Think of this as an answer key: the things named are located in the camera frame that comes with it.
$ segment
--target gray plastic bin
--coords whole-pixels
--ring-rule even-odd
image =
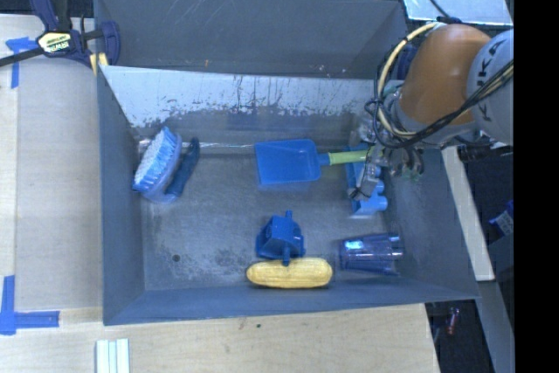
[[[121,28],[117,66],[98,76],[106,325],[318,312],[478,296],[438,151],[418,182],[384,177],[388,209],[352,216],[343,166],[301,188],[259,187],[253,143],[313,139],[342,149],[386,52],[406,34],[401,5],[377,0],[94,0]],[[140,150],[163,124],[202,143],[173,204],[131,190]],[[327,287],[256,287],[255,238],[293,212]],[[343,271],[341,239],[397,231],[397,277]]]

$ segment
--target blue dustpan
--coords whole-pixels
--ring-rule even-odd
[[[321,166],[363,162],[367,150],[318,154],[312,140],[281,140],[254,144],[262,185],[311,182],[321,177]]]

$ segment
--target blue tape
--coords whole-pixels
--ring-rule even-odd
[[[15,39],[8,39],[6,41],[6,45],[10,50],[16,53],[24,52],[26,50],[33,50],[38,47],[37,43],[29,39],[25,38],[15,38]],[[13,64],[11,68],[11,88],[15,89],[19,86],[19,63],[16,62]]]
[[[3,278],[0,335],[14,335],[20,328],[57,328],[60,311],[17,313],[14,311],[16,277]]]

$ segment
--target yellow corn cob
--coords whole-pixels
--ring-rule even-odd
[[[332,278],[332,266],[322,258],[302,257],[283,266],[280,259],[261,261],[246,270],[252,283],[284,289],[321,287]]]

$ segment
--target brush bristles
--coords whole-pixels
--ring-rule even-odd
[[[164,127],[149,144],[140,166],[135,173],[132,188],[136,191],[149,191],[168,170],[169,161],[176,148],[176,136]]]

